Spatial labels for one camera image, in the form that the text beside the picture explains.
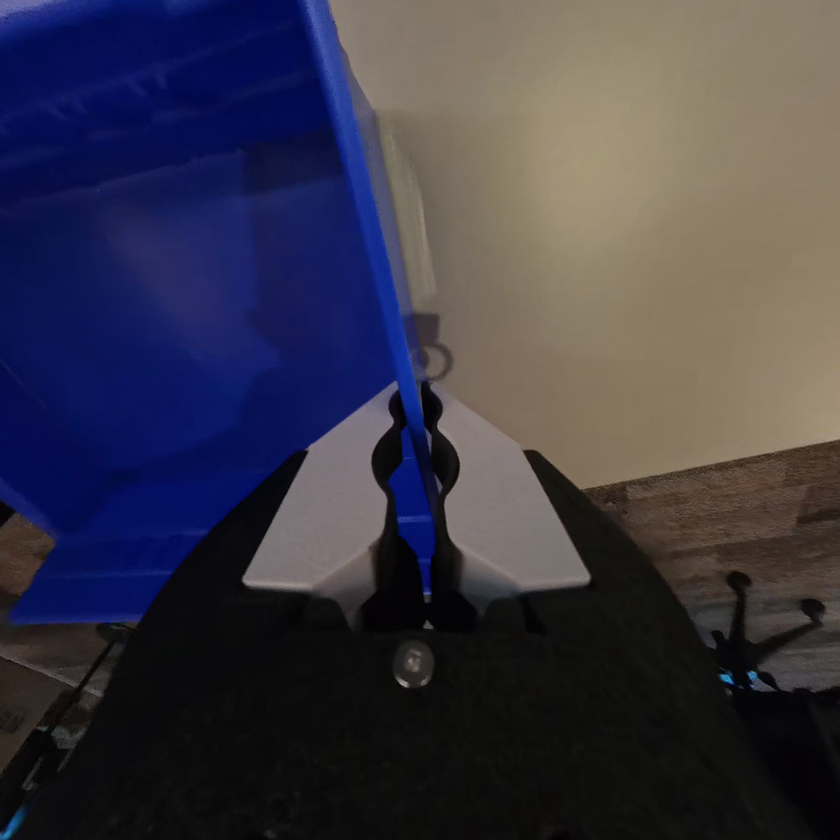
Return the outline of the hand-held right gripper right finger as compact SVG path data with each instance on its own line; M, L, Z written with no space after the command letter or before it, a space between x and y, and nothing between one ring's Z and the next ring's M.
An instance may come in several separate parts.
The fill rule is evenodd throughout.
M591 574L520 445L427 383L422 404L437 485L431 626L470 632L494 602L589 585Z

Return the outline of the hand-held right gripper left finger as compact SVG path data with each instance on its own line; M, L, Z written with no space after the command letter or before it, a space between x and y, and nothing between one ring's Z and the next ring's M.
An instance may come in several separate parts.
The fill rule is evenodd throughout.
M352 628L421 627L424 585L398 531L392 476L406 425L396 383L312 444L243 584L330 599Z

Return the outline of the blue storage bin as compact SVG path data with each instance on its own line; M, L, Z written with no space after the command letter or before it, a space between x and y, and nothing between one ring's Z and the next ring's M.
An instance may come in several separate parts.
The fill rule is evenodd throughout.
M419 342L329 2L2 2L2 502L17 625L138 621Z

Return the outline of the black office chair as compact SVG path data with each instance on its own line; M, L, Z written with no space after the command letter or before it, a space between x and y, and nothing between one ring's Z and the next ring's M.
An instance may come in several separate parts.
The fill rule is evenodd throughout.
M762 670L761 665L787 645L821 627L826 612L824 603L812 597L802 599L800 610L808 623L754 643L748 640L746 621L752 580L747 574L733 570L726 583L736 596L729 631L727 635L712 631L714 646L709 649L716 662L719 680L731 691L756 691L756 684L761 683L773 692L781 692L778 682L769 671Z

